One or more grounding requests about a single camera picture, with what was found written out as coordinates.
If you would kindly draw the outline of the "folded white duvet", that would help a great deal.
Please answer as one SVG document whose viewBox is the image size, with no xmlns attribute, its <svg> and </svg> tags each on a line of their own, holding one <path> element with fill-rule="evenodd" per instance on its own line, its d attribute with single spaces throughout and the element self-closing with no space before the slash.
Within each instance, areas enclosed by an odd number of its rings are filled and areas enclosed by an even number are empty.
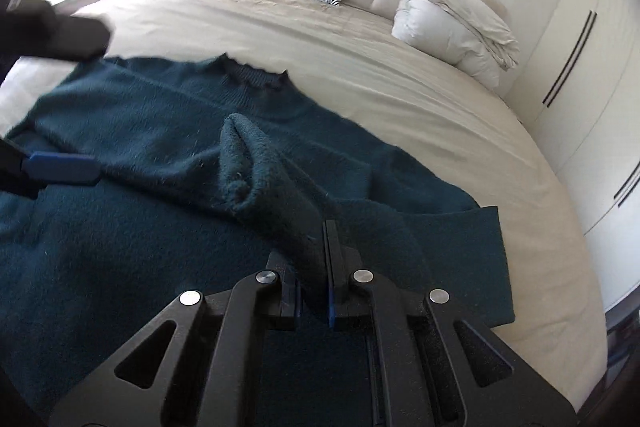
<svg viewBox="0 0 640 427">
<path fill-rule="evenodd" d="M 482 0 L 399 0 L 392 36 L 490 91 L 520 58 L 513 31 Z"/>
</svg>

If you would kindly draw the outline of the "dark teal knit sweater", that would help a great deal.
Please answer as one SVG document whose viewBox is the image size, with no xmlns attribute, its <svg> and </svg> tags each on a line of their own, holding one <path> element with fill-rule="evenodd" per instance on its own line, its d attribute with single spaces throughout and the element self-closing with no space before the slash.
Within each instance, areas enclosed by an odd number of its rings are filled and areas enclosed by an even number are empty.
<svg viewBox="0 0 640 427">
<path fill-rule="evenodd" d="M 400 148 L 228 56 L 78 66 L 9 134 L 96 158 L 93 187 L 1 197 L 1 365 L 40 415 L 181 291 L 300 258 L 333 219 L 399 287 L 514 319 L 498 211 Z"/>
</svg>

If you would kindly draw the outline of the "beige bed with sheet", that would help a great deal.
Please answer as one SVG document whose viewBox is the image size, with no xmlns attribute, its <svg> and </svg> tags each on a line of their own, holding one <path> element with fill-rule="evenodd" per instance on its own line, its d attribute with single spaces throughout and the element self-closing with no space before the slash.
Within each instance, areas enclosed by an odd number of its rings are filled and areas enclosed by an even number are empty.
<svg viewBox="0 0 640 427">
<path fill-rule="evenodd" d="M 78 66 L 118 57 L 228 56 L 293 86 L 494 207 L 514 319 L 491 327 L 574 405 L 606 369 L 598 279 L 570 198 L 511 109 L 481 84 L 390 33 L 377 16 L 314 0 L 103 0 L 107 54 L 74 64 L 23 57 L 1 87 L 1 133 Z"/>
</svg>

